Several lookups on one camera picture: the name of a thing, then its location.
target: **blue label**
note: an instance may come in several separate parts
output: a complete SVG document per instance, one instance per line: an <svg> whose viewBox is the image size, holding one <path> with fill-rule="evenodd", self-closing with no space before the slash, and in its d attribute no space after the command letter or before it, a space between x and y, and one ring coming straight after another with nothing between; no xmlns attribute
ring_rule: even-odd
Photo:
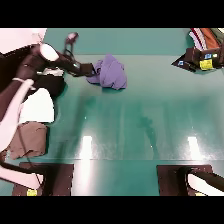
<svg viewBox="0 0 224 224"><path fill-rule="evenodd" d="M209 59L209 58L212 58L212 55L211 54L206 54L205 59Z"/></svg>
<svg viewBox="0 0 224 224"><path fill-rule="evenodd" d="M183 61L179 61L178 65L184 65L184 62Z"/></svg>

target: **pile of clothes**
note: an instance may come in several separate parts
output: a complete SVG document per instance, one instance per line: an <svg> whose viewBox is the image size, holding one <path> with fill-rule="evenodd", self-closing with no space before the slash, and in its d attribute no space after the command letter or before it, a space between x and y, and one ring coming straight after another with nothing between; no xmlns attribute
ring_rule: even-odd
<svg viewBox="0 0 224 224"><path fill-rule="evenodd" d="M47 127L44 123L54 121L53 99L65 87L63 71L45 69L39 74L33 87L20 106L19 126L5 151L10 158L17 159L45 154Z"/></svg>
<svg viewBox="0 0 224 224"><path fill-rule="evenodd" d="M190 28L189 35L197 49L219 48L224 39L224 28Z"/></svg>

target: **purple cloth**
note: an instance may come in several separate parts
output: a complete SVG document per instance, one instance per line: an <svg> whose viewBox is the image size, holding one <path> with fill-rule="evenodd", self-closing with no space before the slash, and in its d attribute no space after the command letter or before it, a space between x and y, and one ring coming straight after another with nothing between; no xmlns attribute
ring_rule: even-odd
<svg viewBox="0 0 224 224"><path fill-rule="evenodd" d="M121 89L127 87L127 76L124 65L111 54L107 54L103 60L99 60L94 66L97 75L86 78L90 83L99 83L102 87Z"/></svg>

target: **table surface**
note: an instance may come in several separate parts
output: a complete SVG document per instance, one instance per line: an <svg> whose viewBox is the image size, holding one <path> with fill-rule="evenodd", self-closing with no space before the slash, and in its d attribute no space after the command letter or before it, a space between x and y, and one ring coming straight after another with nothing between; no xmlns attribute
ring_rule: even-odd
<svg viewBox="0 0 224 224"><path fill-rule="evenodd" d="M33 162L74 163L72 195L158 195L158 164L211 164L224 176L223 71L171 66L193 46L188 29L48 28L45 42L61 51L73 31L76 59L95 63L113 54L128 86L103 89L66 74L47 154ZM12 187L1 181L0 195Z"/></svg>

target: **brown cloth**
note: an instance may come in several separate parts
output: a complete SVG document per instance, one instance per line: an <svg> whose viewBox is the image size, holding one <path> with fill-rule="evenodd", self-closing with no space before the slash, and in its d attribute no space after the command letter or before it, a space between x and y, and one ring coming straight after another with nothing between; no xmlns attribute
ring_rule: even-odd
<svg viewBox="0 0 224 224"><path fill-rule="evenodd" d="M26 157L34 157L45 154L46 135L47 127L44 124L32 121L20 125L7 148L10 150L10 158L17 159L25 155Z"/></svg>
<svg viewBox="0 0 224 224"><path fill-rule="evenodd" d="M209 28L200 28L201 32L204 35L205 42L208 49L219 48L219 44L214 37L214 34L211 32Z"/></svg>

